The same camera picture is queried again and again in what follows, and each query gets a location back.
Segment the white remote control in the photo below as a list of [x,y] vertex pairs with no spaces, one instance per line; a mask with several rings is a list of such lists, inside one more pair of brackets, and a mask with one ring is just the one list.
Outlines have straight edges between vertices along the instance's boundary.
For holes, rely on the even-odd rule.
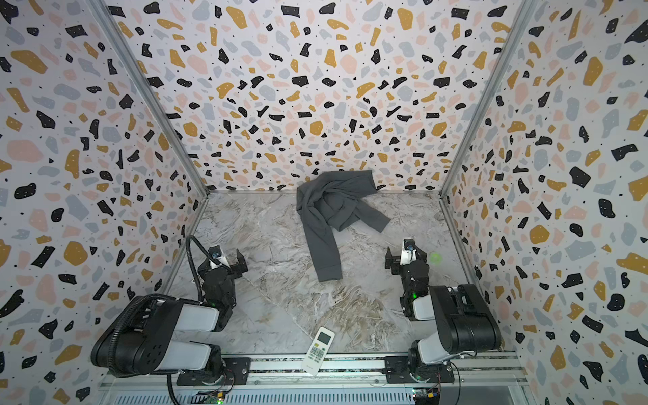
[[320,327],[315,335],[315,338],[307,350],[304,359],[301,363],[301,368],[310,376],[317,376],[324,360],[328,354],[332,342],[335,338],[335,333],[325,327]]

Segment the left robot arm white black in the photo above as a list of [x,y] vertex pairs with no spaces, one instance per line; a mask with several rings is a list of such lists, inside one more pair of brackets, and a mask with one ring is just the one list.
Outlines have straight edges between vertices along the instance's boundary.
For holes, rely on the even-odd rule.
[[151,294],[134,297],[94,345],[90,361],[117,378],[174,372],[192,373],[213,382],[225,374],[220,348],[181,342],[179,332],[221,332],[237,305],[236,280],[248,271],[236,251],[228,263],[219,246],[194,268],[202,300]]

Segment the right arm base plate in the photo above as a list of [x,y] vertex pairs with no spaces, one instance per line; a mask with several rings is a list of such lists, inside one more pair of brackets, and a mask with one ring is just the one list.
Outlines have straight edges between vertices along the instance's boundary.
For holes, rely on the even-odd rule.
[[455,376],[448,364],[423,364],[410,356],[386,356],[381,373],[388,384],[446,384],[454,383]]

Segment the dark grey zip jacket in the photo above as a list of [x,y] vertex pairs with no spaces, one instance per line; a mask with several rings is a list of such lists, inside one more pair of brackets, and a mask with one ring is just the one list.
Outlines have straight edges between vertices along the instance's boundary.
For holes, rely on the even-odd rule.
[[390,223],[390,218],[363,201],[376,193],[370,170],[324,172],[297,188],[296,212],[319,282],[343,278],[334,231],[361,221],[381,232]]

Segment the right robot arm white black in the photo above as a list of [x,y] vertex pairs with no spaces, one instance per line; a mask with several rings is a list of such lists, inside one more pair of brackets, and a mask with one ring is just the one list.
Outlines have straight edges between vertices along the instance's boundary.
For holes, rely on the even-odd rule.
[[430,283],[429,256],[412,239],[401,253],[386,251],[385,268],[400,278],[400,305],[411,322],[434,322],[436,331],[408,350],[407,363],[398,366],[415,381],[440,378],[440,368],[452,359],[499,349],[501,331],[479,288],[471,283],[445,286]]

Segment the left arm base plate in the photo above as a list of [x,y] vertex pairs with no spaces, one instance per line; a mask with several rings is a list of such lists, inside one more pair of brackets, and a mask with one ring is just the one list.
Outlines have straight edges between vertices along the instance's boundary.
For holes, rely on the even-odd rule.
[[177,377],[177,386],[225,388],[245,386],[251,369],[251,358],[226,357],[217,359],[204,370],[186,371]]

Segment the white perforated vent strip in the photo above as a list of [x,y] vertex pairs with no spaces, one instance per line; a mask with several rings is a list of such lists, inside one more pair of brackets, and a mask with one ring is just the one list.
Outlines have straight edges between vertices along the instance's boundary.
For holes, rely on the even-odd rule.
[[234,390],[219,399],[177,393],[180,404],[415,404],[411,389]]

